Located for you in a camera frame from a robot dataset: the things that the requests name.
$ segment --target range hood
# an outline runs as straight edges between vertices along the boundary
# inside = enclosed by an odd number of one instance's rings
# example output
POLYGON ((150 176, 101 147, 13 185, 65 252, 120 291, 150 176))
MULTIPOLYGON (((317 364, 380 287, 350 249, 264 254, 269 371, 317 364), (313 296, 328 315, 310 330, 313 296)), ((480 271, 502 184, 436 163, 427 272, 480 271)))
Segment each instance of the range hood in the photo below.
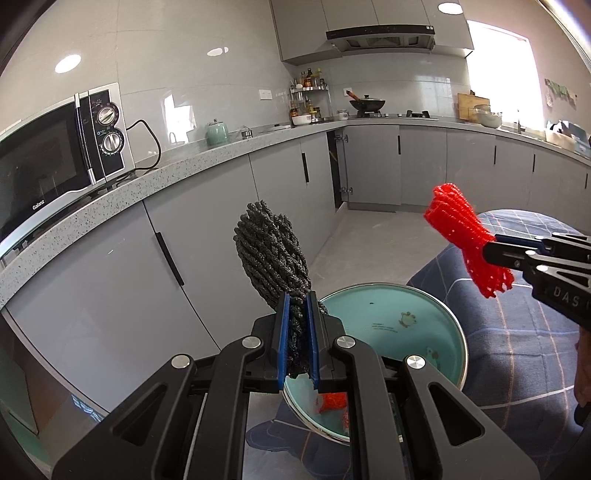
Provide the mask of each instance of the range hood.
POLYGON ((341 52, 362 50, 430 51, 435 46, 431 25, 368 25, 326 32, 326 39, 341 52))

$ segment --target blue container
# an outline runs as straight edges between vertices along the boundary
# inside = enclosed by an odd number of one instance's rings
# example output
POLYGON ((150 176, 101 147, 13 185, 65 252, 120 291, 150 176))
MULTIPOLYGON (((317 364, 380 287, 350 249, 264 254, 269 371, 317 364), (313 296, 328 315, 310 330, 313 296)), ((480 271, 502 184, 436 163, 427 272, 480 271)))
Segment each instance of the blue container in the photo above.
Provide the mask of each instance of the blue container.
MULTIPOLYGON (((416 288, 370 283, 344 288, 321 300, 341 319, 348 335, 371 345, 378 355, 402 360, 421 355, 462 389, 468 349, 456 316, 435 297, 416 288)), ((349 443, 341 411, 318 413, 318 393, 307 375, 286 378, 286 402, 309 428, 339 443, 349 443)))

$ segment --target dark gray braided cloth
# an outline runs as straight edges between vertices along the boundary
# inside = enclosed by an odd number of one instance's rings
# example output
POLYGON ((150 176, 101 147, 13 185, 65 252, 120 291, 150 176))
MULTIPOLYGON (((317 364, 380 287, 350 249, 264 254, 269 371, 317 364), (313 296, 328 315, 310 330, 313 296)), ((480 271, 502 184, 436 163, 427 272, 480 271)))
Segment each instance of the dark gray braided cloth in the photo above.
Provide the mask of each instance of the dark gray braided cloth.
MULTIPOLYGON (((306 294, 311 290, 306 259, 291 222, 275 215, 264 200, 249 203, 234 229, 236 250, 252 286, 272 309, 286 291, 291 296, 287 372, 295 378, 309 371, 307 323, 304 315, 306 294)), ((328 314, 318 302, 320 311, 328 314)))

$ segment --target plaid fabric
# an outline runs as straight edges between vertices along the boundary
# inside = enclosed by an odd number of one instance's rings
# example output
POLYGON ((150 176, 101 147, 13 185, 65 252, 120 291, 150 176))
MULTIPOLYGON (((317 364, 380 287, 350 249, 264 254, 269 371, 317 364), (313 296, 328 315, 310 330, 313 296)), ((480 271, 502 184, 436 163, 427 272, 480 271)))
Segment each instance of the plaid fabric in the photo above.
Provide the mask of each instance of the plaid fabric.
MULTIPOLYGON (((492 233, 533 238, 578 233, 545 215, 494 210, 479 215, 492 233)), ((469 278, 462 253, 447 246, 408 284, 446 303, 469 350, 463 392, 538 465, 542 477, 564 459, 580 434, 574 423, 577 324, 531 297, 514 271, 512 290, 485 299, 469 278)))

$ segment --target silver bolt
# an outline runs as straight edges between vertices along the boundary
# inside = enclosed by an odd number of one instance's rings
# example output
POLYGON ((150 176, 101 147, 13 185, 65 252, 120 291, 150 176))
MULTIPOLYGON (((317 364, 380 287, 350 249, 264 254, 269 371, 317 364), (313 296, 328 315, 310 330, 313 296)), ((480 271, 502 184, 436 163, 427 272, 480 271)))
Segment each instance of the silver bolt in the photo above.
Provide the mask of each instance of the silver bolt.
POLYGON ((336 339, 336 344, 341 348, 351 348, 355 345, 355 339, 348 335, 343 335, 342 337, 338 337, 336 339))
POLYGON ((407 365, 415 370, 420 370, 425 366, 425 359, 420 355, 411 355, 407 358, 407 365))
POLYGON ((259 337, 244 337, 242 339, 242 346, 244 348, 256 348, 261 344, 261 339, 259 337))
POLYGON ((191 363, 191 360, 187 355, 177 355, 171 361, 174 368, 187 368, 191 363))

